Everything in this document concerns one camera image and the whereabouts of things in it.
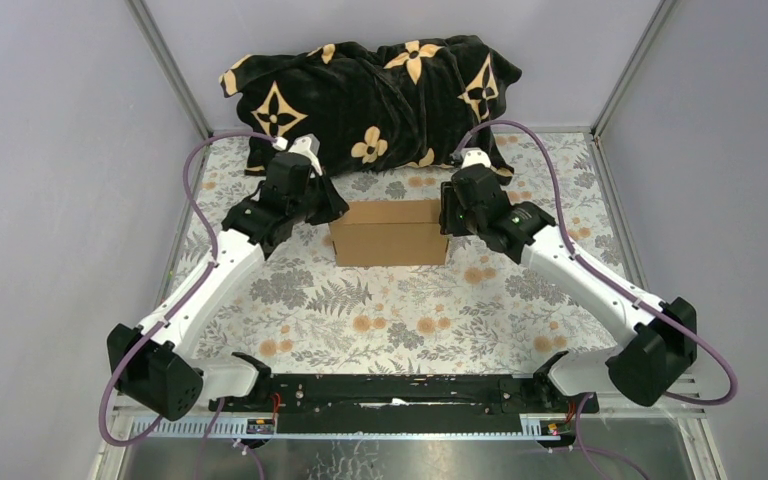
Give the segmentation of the brown cardboard box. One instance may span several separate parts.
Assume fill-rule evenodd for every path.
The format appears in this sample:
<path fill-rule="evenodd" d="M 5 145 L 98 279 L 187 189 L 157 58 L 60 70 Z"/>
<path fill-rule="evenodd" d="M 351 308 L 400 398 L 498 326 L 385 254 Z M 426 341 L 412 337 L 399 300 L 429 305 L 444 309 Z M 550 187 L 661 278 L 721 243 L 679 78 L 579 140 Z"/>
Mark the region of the brown cardboard box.
<path fill-rule="evenodd" d="M 341 267 L 438 266 L 449 239 L 441 233 L 438 200 L 357 201 L 329 224 Z"/>

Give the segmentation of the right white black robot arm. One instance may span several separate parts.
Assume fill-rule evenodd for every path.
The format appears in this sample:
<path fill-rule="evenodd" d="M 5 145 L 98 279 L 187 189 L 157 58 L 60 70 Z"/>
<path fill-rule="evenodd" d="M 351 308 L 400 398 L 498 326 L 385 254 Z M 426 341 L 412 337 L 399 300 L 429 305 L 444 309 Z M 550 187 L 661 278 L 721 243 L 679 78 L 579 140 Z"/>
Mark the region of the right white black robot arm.
<path fill-rule="evenodd" d="M 569 249 L 555 219 L 531 202 L 510 203 L 483 165 L 455 173 L 441 185 L 441 231 L 475 235 L 486 246 L 559 287 L 597 319 L 616 344 L 558 354 L 537 370 L 535 402 L 557 412 L 574 395 L 616 392 L 654 405 L 697 358 L 681 327 L 694 332 L 697 312 L 685 299 L 665 302 L 640 290 L 588 253 Z"/>

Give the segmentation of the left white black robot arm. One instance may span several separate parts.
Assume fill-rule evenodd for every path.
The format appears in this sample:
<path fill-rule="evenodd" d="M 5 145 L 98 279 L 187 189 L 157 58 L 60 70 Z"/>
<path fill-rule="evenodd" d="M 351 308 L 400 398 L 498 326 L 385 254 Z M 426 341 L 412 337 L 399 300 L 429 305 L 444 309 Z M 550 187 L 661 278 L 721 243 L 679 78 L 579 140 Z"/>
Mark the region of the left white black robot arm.
<path fill-rule="evenodd" d="M 277 153 L 255 194 L 228 211 L 215 246 L 170 297 L 137 326 L 119 324 L 110 332 L 113 388 L 170 421 L 222 398 L 233 398 L 248 411 L 264 407 L 269 368 L 241 353 L 199 359 L 198 340 L 295 225 L 329 223 L 347 210 L 311 150 Z"/>

